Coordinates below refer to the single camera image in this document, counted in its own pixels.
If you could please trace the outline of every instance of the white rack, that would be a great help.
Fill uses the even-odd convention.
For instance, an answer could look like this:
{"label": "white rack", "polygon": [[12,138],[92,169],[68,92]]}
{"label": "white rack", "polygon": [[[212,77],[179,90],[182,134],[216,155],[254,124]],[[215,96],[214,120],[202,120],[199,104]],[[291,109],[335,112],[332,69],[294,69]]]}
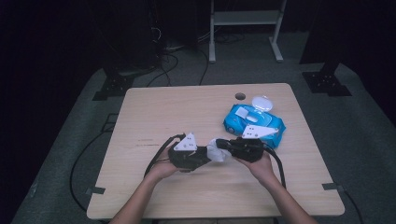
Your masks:
{"label": "white rack", "polygon": [[277,46],[277,36],[279,34],[280,25],[283,20],[287,0],[282,0],[280,10],[265,10],[265,11],[215,11],[214,0],[211,2],[210,14],[210,42],[209,42],[209,61],[216,62],[215,52],[215,26],[216,25],[260,25],[273,24],[275,25],[274,36],[269,37],[269,41],[276,61],[283,62],[282,54]]}

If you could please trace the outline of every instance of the person's right hand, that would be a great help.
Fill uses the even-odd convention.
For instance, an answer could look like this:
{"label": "person's right hand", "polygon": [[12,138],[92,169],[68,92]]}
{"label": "person's right hand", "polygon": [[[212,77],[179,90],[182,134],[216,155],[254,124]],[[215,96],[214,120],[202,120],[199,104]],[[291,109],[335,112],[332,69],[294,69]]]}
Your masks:
{"label": "person's right hand", "polygon": [[269,187],[270,184],[275,184],[280,182],[277,180],[274,170],[271,163],[271,158],[268,152],[264,151],[262,153],[262,158],[259,161],[248,162],[238,158],[235,158],[237,161],[246,165],[249,171],[256,177],[259,182],[264,185],[266,188]]}

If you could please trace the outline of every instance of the blue package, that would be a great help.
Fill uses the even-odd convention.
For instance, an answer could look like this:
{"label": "blue package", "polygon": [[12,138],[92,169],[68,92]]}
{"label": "blue package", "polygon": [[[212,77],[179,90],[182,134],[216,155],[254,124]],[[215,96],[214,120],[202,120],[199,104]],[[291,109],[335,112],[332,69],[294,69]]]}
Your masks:
{"label": "blue package", "polygon": [[233,105],[230,113],[225,117],[223,124],[228,133],[239,137],[242,136],[242,133],[248,125],[277,129],[277,133],[265,135],[260,138],[266,145],[273,149],[279,146],[282,140],[282,134],[286,130],[285,124],[281,118],[253,105]]}

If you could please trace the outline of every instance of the wooden table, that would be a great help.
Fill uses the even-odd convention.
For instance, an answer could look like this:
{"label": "wooden table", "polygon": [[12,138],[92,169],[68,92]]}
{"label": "wooden table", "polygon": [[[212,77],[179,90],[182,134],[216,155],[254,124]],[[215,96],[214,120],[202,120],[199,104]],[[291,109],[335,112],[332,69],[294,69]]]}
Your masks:
{"label": "wooden table", "polygon": [[[235,94],[246,99],[239,101]],[[288,84],[247,84],[135,88],[127,91],[111,137],[87,215],[112,218],[143,178],[160,146],[171,136],[193,132],[198,146],[214,138],[235,139],[223,119],[234,104],[250,104],[265,95],[274,103],[272,114],[287,130],[276,150],[282,160],[288,191],[313,216],[339,216],[345,211],[335,189],[322,184],[332,178],[318,151],[304,115]],[[274,170],[279,177],[275,160]],[[268,191],[235,160],[210,162],[192,173],[176,173],[157,185],[146,218],[275,217]]]}

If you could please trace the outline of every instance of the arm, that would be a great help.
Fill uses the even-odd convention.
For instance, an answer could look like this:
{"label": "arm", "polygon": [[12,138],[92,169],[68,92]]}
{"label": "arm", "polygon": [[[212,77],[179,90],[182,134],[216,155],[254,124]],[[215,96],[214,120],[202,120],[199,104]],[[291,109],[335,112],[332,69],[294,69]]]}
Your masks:
{"label": "arm", "polygon": [[[168,150],[165,150],[158,161],[167,157]],[[121,208],[121,210],[111,219],[110,223],[140,223],[140,219],[146,210],[146,207],[154,191],[155,186],[164,178],[172,175],[178,169],[170,161],[161,161],[156,163],[140,185],[134,191],[134,194]]]}
{"label": "arm", "polygon": [[270,192],[280,214],[288,223],[317,223],[280,184],[274,174],[271,159],[267,152],[262,154],[262,158],[259,161],[253,163],[240,159],[236,160],[246,165],[253,176],[259,180],[260,184]]}

